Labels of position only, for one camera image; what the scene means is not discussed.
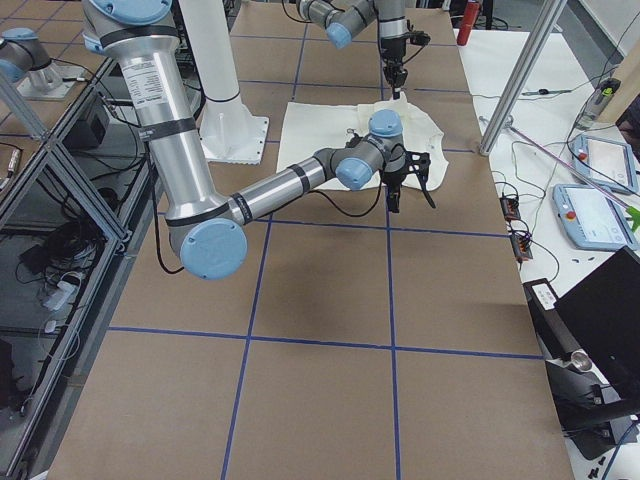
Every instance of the red cylinder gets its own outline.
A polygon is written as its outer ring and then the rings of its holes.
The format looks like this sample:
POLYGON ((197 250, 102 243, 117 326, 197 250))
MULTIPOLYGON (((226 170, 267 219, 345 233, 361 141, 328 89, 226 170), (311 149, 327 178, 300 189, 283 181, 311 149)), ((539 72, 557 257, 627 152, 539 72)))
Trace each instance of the red cylinder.
POLYGON ((471 35, 471 30, 478 18, 478 12, 480 11, 480 3, 469 1, 464 9, 464 16, 462 17, 462 23, 460 24, 460 30, 458 31, 457 43, 460 46, 466 45, 471 35))

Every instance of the black monitor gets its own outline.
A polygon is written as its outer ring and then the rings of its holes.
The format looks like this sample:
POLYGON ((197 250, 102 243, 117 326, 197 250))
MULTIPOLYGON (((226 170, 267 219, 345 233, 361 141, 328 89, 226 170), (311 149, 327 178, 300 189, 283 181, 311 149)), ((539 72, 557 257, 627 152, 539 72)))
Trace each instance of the black monitor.
POLYGON ((556 302, 622 398, 640 398, 640 259, 623 247, 556 302))

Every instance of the white cloth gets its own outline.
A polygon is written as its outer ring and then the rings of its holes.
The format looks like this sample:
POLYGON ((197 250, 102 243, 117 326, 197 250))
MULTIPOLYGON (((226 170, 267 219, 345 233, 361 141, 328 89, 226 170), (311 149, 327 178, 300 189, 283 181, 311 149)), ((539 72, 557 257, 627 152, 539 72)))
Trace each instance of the white cloth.
MULTIPOLYGON (((369 132, 369 118, 378 110, 390 109, 400 115, 405 148, 414 152, 428 152, 431 156, 428 190, 435 190, 444 180, 449 163, 442 153, 444 134, 431 117, 415 105, 407 102, 404 93, 399 100, 353 105, 305 105, 290 102, 284 116, 277 170, 284 170, 294 163, 309 158, 322 148, 344 148, 351 138, 347 130, 359 135, 369 132)), ((364 188, 374 188, 380 183, 378 174, 364 188)), ((409 175, 404 185, 420 188, 415 175, 409 175)), ((337 179, 320 188, 348 190, 337 179)))

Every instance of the light blue cap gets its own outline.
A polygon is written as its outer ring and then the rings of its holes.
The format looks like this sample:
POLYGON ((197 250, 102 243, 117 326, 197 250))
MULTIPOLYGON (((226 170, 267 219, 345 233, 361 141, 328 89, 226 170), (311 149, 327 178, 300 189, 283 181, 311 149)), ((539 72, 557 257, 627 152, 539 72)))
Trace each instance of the light blue cap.
POLYGON ((2 32, 2 38, 7 40, 37 40, 38 36, 36 32, 31 30, 30 28, 11 28, 2 32))
POLYGON ((360 190, 372 176, 373 170, 361 158, 347 157, 336 168, 336 177, 349 190, 360 190))
POLYGON ((104 48, 102 48, 102 43, 97 38, 94 38, 86 33, 83 33, 84 37, 84 46, 87 50, 93 53, 97 53, 98 55, 104 55, 104 48))
POLYGON ((25 72, 21 68, 17 67, 8 60, 3 60, 2 58, 0 58, 0 71, 2 71, 2 73, 6 75, 11 83, 22 80, 27 74, 27 72, 25 72))
POLYGON ((378 110, 369 119, 369 131, 378 137, 390 138, 402 133, 402 120, 393 110, 378 110))
POLYGON ((189 272, 205 280, 234 273, 247 256, 247 237, 240 225, 213 218, 192 228, 180 247, 180 260, 189 272))
POLYGON ((171 10, 172 0, 90 0, 109 18, 126 25, 150 25, 171 10))
POLYGON ((334 22, 327 27, 327 37, 338 50, 351 43, 351 32, 341 23, 334 22))

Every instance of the gray robotic arm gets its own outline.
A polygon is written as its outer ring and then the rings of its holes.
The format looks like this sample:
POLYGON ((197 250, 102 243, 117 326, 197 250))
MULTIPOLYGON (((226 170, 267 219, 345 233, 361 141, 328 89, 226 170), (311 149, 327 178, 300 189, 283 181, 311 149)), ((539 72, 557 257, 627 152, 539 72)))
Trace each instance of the gray robotic arm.
POLYGON ((172 249, 192 274, 217 279, 233 273, 247 251, 242 225, 327 180, 338 177, 358 190, 381 171, 383 181, 396 182, 399 192, 413 168, 428 172, 428 156, 414 161, 404 150, 399 116, 383 110, 372 117, 370 133, 345 148, 320 150, 229 197, 221 195, 209 173, 175 62, 178 33, 171 4, 135 3, 83 0, 85 42, 90 50, 120 64, 140 120, 140 135, 149 144, 169 199, 165 220, 172 249))
POLYGON ((0 36, 0 70, 11 82, 29 75, 33 87, 48 92, 62 85, 62 76, 38 36, 28 28, 12 28, 0 36))
POLYGON ((394 99, 400 98, 400 90, 407 80, 408 72, 404 68, 407 40, 420 47, 431 40, 426 33, 414 30, 406 19, 404 0, 355 0, 344 11, 326 0, 297 0, 297 7, 302 18, 326 30, 337 48, 347 46, 377 19, 378 49, 394 99))

